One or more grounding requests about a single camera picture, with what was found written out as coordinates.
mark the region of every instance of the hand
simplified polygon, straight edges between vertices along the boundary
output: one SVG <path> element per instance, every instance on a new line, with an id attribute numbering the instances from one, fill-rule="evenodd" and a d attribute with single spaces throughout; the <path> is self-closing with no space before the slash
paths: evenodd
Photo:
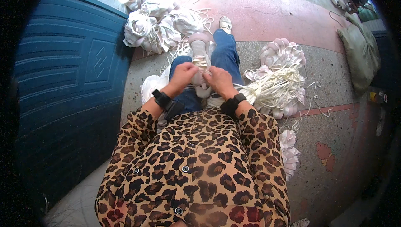
<path id="1" fill-rule="evenodd" d="M 212 75 L 203 73 L 203 78 L 214 91 L 224 98 L 224 100 L 227 101 L 228 99 L 233 98 L 234 95 L 239 94 L 234 88 L 233 78 L 227 71 L 215 66 L 211 66 L 209 71 L 212 73 Z"/>
<path id="2" fill-rule="evenodd" d="M 199 68 L 191 62 L 179 64 L 170 82 L 161 91 L 168 95 L 171 99 L 181 94 L 185 87 L 191 83 L 192 77 L 198 72 Z"/>

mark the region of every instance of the black wrist strap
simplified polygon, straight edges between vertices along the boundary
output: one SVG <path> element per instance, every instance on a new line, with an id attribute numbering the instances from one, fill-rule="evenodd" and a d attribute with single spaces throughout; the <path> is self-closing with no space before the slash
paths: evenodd
<path id="1" fill-rule="evenodd" d="M 220 105 L 220 109 L 223 111 L 223 113 L 229 115 L 231 118 L 237 119 L 235 116 L 235 110 L 237 110 L 238 104 L 246 99 L 247 98 L 244 94 L 236 94 L 233 98 L 228 99 L 222 105 Z"/>
<path id="2" fill-rule="evenodd" d="M 155 89 L 152 92 L 152 95 L 155 98 L 155 102 L 166 111 L 164 116 L 166 121 L 170 121 L 173 117 L 180 114 L 185 107 L 184 104 L 172 100 L 168 95 L 164 92 L 160 92 L 158 89 Z"/>

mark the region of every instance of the bottle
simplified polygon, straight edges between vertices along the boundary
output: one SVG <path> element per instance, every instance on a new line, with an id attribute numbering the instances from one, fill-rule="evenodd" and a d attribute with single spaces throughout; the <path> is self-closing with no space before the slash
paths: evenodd
<path id="1" fill-rule="evenodd" d="M 384 93 L 382 89 L 369 87 L 367 92 L 368 101 L 374 103 L 383 103 L 387 102 L 387 95 Z"/>

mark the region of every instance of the door panel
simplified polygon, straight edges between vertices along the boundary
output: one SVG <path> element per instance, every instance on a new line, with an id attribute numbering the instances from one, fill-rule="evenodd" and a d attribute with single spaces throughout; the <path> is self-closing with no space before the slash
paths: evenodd
<path id="1" fill-rule="evenodd" d="M 116 144 L 132 49 L 126 17 L 82 0 L 42 0 L 22 36 L 17 163 L 37 209 L 52 207 Z"/>

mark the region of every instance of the leopard print shirt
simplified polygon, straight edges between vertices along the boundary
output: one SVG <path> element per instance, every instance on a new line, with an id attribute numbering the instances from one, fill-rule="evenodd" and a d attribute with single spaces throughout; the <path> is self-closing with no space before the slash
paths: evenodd
<path id="1" fill-rule="evenodd" d="M 176 116 L 159 134 L 139 108 L 127 116 L 95 200 L 102 226 L 288 226 L 278 124 L 250 109 Z"/>

